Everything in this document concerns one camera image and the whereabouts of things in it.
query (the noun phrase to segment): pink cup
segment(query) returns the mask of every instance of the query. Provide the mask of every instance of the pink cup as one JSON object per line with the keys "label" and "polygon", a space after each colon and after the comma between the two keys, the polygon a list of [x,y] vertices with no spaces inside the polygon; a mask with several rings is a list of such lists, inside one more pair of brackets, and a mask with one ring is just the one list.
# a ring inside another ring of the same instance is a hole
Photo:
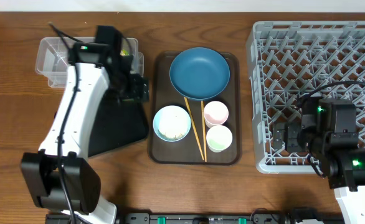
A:
{"label": "pink cup", "polygon": [[208,103],[203,114],[205,117],[206,126],[211,128],[216,125],[224,124],[228,119],[228,108],[220,101],[212,101]]}

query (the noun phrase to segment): pair of chopsticks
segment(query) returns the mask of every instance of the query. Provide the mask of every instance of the pair of chopsticks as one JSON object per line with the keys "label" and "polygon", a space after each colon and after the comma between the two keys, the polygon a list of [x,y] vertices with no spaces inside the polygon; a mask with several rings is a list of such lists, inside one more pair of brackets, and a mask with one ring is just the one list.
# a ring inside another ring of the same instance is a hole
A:
{"label": "pair of chopsticks", "polygon": [[205,152],[204,157],[203,157],[201,142],[199,142],[199,137],[197,136],[196,127],[195,127],[195,123],[194,123],[194,118],[192,117],[191,109],[189,108],[188,99],[186,97],[184,97],[184,100],[185,100],[185,104],[186,104],[187,109],[188,109],[189,117],[191,118],[192,128],[194,129],[196,142],[197,142],[197,145],[199,146],[199,151],[201,152],[202,160],[205,160],[205,162],[207,162],[206,128],[205,128],[205,117],[204,117],[204,114],[203,114],[203,110],[204,110],[203,101],[201,101],[201,107],[202,107],[202,127],[203,127],[203,148],[204,148],[204,152]]}

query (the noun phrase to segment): wood surface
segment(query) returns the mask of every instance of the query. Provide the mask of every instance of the wood surface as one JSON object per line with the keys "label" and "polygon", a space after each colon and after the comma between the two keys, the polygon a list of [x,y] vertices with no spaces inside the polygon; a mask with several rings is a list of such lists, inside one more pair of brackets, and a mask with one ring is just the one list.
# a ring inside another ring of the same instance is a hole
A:
{"label": "wood surface", "polygon": [[[256,21],[365,20],[365,14],[304,13],[116,13],[0,12],[0,223],[43,223],[19,163],[36,152],[57,111],[62,90],[47,86],[34,71],[40,40],[54,37],[47,23],[72,36],[94,36],[96,25],[112,25],[135,37],[152,78],[156,57],[166,50],[210,47],[240,62],[243,155],[235,166],[155,164],[147,142],[90,159],[102,181],[102,195],[122,210],[153,213],[250,213],[256,208],[289,210],[310,206],[340,212],[328,181],[316,175],[261,174],[255,168],[252,96],[245,42]],[[145,104],[149,117],[150,103]]]}

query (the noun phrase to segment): green light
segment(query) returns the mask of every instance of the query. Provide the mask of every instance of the green light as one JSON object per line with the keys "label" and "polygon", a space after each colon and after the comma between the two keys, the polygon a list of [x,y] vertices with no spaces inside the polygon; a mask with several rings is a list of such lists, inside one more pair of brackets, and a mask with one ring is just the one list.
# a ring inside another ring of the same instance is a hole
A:
{"label": "green light", "polygon": [[353,160],[353,166],[360,166],[361,163],[358,160]]}

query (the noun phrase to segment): cup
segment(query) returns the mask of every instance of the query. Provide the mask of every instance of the cup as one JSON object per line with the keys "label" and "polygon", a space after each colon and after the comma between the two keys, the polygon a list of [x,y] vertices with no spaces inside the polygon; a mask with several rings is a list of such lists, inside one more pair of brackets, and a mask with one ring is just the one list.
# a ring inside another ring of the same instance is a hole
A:
{"label": "cup", "polygon": [[213,152],[222,152],[232,143],[232,132],[223,125],[213,126],[206,134],[206,142]]}
{"label": "cup", "polygon": [[203,114],[206,126],[211,128],[224,124],[228,119],[229,112],[225,104],[220,101],[212,101],[205,106]]}

